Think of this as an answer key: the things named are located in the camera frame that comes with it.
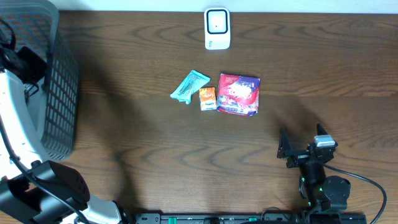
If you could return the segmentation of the red purple pad package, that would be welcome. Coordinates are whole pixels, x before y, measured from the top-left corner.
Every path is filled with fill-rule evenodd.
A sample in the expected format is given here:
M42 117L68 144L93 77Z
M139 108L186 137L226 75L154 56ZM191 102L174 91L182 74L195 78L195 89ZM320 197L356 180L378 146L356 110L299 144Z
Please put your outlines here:
M222 73L218 83L217 110L253 116L259 111L261 79Z

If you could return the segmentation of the orange tissue pack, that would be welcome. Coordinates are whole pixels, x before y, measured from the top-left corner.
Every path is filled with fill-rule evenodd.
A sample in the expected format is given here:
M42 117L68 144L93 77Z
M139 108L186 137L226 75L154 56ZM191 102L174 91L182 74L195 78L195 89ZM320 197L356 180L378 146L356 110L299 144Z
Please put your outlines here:
M201 88L199 90L199 98L200 98L200 109L202 111L217 109L215 87Z

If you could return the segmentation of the teal snack wrapper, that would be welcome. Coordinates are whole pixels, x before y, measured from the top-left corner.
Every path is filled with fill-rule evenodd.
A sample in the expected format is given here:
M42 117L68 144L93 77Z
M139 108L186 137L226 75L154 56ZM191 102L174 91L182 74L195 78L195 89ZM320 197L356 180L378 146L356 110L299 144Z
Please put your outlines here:
M170 94L170 97L189 105L192 101L192 95L205 86L210 80L210 77L196 70L192 70L177 89Z

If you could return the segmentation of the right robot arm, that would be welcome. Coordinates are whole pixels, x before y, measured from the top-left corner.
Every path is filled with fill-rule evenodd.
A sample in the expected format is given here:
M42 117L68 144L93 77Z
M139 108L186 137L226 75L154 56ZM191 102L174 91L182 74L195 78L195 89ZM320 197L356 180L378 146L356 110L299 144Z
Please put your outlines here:
M281 129L277 158L286 160L286 167L300 169L300 190L305 192L308 209L300 212L302 223L343 223L351 184L337 176L327 176L325 165L334 158L338 143L318 124L317 135L305 150L295 151L287 133Z

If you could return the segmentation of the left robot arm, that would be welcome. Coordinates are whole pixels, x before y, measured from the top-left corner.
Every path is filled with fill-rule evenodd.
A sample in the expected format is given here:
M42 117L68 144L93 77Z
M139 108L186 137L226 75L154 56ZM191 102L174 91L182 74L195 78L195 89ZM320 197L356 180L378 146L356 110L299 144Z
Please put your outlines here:
M22 223L131 223L62 164L75 140L78 87L67 48L1 48L1 210Z

